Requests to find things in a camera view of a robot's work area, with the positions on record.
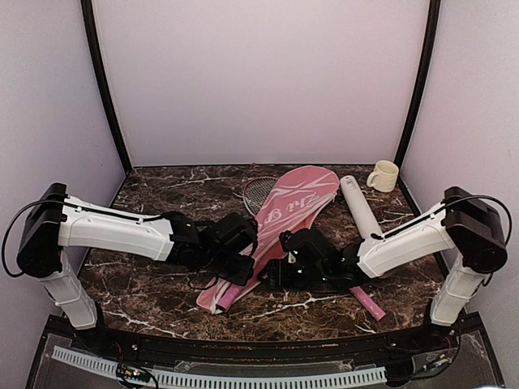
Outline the pink racket cover bag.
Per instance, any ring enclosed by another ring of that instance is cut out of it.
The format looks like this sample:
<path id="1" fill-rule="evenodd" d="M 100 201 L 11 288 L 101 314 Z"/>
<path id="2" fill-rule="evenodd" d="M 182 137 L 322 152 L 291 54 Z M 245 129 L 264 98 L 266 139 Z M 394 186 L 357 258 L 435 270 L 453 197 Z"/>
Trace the pink racket cover bag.
<path id="1" fill-rule="evenodd" d="M 313 165 L 292 169 L 277 179 L 255 217 L 258 222 L 258 247 L 252 255 L 255 260 L 254 273 L 237 300 L 260 284 L 259 273 L 270 259 L 281 257 L 280 234 L 310 228 L 321 210 L 335 199 L 339 186 L 340 179 L 333 171 Z M 199 294 L 197 306 L 211 314 L 223 311 L 217 303 L 231 285 L 229 281 L 217 281 Z"/>

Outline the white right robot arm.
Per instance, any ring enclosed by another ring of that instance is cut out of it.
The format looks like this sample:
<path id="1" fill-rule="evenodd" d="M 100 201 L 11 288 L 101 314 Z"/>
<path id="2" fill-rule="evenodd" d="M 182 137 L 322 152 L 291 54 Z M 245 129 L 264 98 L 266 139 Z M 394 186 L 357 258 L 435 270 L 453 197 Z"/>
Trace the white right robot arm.
<path id="1" fill-rule="evenodd" d="M 274 288 L 343 291 L 423 256 L 456 250 L 452 270 L 431 303 L 430 321 L 414 333 L 414 345 L 430 352 L 485 277 L 508 259 L 510 236 L 488 201 L 486 195 L 453 186 L 421 216 L 386 233 L 369 233 L 343 249 L 315 228 L 285 231 L 280 235 L 283 258 L 270 260 L 261 276 Z"/>

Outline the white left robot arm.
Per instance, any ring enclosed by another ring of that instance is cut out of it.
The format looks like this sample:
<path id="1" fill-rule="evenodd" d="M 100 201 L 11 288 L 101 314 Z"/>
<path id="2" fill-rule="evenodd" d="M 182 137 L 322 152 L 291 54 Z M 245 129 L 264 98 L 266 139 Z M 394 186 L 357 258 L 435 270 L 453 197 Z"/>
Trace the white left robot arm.
<path id="1" fill-rule="evenodd" d="M 86 203 L 55 182 L 16 216 L 22 213 L 28 216 L 16 255 L 19 272 L 7 275 L 38 279 L 97 353 L 114 347 L 114 334 L 103 327 L 102 311 L 71 269 L 65 248 L 111 250 L 190 271 L 209 270 L 238 286 L 253 275 L 255 260 L 245 251 L 256 250 L 259 227 L 235 212 L 218 221 L 192 220 L 181 212 L 146 216 Z"/>

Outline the white shuttlecock tube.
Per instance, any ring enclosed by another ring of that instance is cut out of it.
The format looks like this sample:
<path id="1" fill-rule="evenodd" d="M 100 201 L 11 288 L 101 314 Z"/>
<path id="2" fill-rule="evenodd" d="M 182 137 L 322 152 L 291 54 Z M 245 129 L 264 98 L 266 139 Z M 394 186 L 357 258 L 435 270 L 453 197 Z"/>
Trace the white shuttlecock tube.
<path id="1" fill-rule="evenodd" d="M 360 236 L 367 239 L 372 234 L 380 235 L 382 231 L 356 179 L 346 175 L 340 179 L 340 186 Z"/>

